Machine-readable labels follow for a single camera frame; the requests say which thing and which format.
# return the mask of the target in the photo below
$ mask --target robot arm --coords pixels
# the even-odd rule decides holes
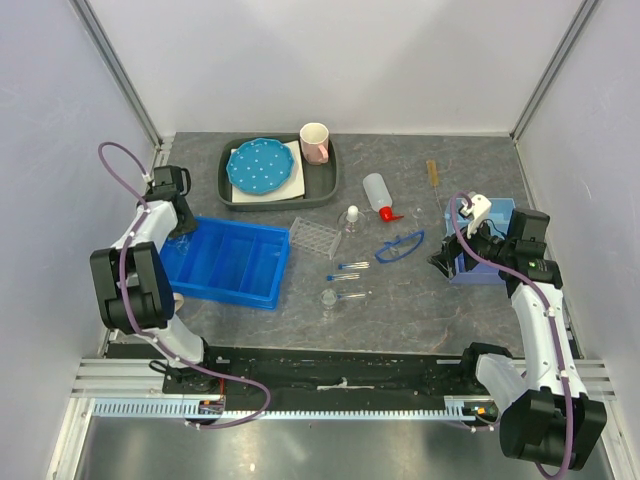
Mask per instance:
[[[544,259],[544,235],[550,218],[542,212],[516,208],[506,238],[502,239],[492,235],[485,222],[490,206],[486,197],[473,194],[472,205],[465,204],[460,209],[460,214],[469,219],[469,225],[461,233],[481,259],[507,267],[534,282],[553,309],[559,345],[552,334],[550,310],[543,307],[536,291],[520,278],[501,271],[520,322],[526,376],[523,378],[516,371],[508,351],[482,344],[473,344],[465,351],[465,369],[485,386],[501,413],[503,453],[507,457],[555,466],[562,464],[566,446],[567,411],[561,376],[566,377],[573,417],[569,468],[579,470],[606,424],[606,411],[601,402],[588,398],[573,362],[563,318],[560,270],[555,262]],[[463,249],[456,235],[445,238],[442,250],[429,261],[452,277],[459,255],[464,256],[467,270],[478,264],[477,259]],[[564,370],[558,365],[556,350],[562,353]]]
[[[186,188],[183,175],[187,179]],[[180,352],[180,358],[198,364],[204,356],[204,341],[191,333],[175,314],[173,291],[158,254],[167,238],[189,233],[197,227],[184,199],[190,183],[185,169],[166,166],[154,170],[154,181],[144,196],[151,211],[127,251],[126,267],[134,315],[141,329],[153,334],[153,337],[140,338],[154,347],[150,338],[157,338],[170,351]],[[102,321],[107,328],[125,334],[135,332],[124,309],[117,265],[124,241],[142,212],[143,207],[138,206],[136,218],[125,234],[110,248],[93,252],[90,259]],[[185,366],[174,358],[167,359],[171,367]]]

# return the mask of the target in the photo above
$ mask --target white clamp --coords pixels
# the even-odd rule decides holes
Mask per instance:
[[[471,205],[464,206],[465,204],[466,202],[463,203],[460,213],[463,217],[470,218],[469,225],[467,226],[467,238],[471,238],[471,235],[478,231],[482,222],[489,218],[491,202],[484,195],[476,193],[471,197]]]

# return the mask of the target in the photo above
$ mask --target blue plastic tray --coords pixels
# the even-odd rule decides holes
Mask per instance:
[[[173,290],[274,310],[289,258],[289,231],[198,217],[198,229],[167,241],[160,259]]]
[[[493,220],[495,224],[494,227],[494,225],[489,223],[491,234],[502,237],[502,233],[507,233],[507,228],[509,228],[509,222],[511,221],[511,212],[516,208],[516,202],[514,202],[513,198],[490,198],[489,200],[491,201],[489,218]],[[453,222],[451,221],[451,214],[449,213],[450,205],[451,202],[447,204],[447,211],[444,214],[444,221],[447,225],[447,236],[454,234]],[[461,206],[462,199],[458,199],[456,210],[459,210]],[[468,224],[469,221],[458,214],[458,225],[460,228],[466,227]],[[504,280],[498,276],[498,270],[495,268],[480,264],[468,272],[465,271],[462,255],[456,258],[456,272],[455,277],[451,279],[451,283],[454,284],[504,285]]]

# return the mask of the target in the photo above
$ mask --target gray metal floor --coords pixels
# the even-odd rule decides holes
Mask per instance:
[[[217,198],[218,161],[230,140],[250,134],[179,133],[169,162],[187,167],[193,189],[187,201],[194,214],[249,223],[290,227],[296,216],[336,226],[350,204],[368,216],[367,235],[343,240],[334,262],[292,250],[275,312],[187,299],[184,323],[212,345],[374,350],[460,354],[472,341],[498,343],[523,355],[517,318],[505,289],[451,286],[427,263],[444,236],[442,212],[428,183],[426,160],[437,162],[440,202],[457,190],[473,189],[488,197],[513,197],[527,205],[518,159],[509,138],[396,135],[332,136],[341,183],[328,205],[284,212],[230,212]],[[406,218],[384,224],[372,212],[362,187],[371,172],[384,177],[397,214]],[[411,215],[415,207],[422,219]],[[411,257],[378,265],[373,253],[398,234],[425,229],[423,245]],[[319,295],[326,275],[342,261],[372,260],[360,281],[341,282],[338,291],[371,291],[369,299],[323,310]]]
[[[95,418],[76,480],[539,480],[497,433],[433,422],[264,420],[217,432],[179,421]],[[601,445],[567,480],[613,479]]]

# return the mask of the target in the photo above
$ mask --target white mug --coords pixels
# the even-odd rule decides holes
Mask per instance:
[[[307,123],[300,129],[302,154],[311,165],[329,161],[329,129],[321,123]]]

